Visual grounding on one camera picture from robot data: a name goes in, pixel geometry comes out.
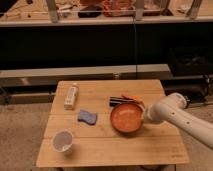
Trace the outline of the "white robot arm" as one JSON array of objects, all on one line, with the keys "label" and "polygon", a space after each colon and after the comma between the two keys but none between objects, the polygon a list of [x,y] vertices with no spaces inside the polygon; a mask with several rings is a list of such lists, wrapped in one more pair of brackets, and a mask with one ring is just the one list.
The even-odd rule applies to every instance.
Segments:
[{"label": "white robot arm", "polygon": [[213,124],[187,113],[187,105],[186,97],[171,93],[146,107],[144,118],[154,124],[167,121],[213,150]]}]

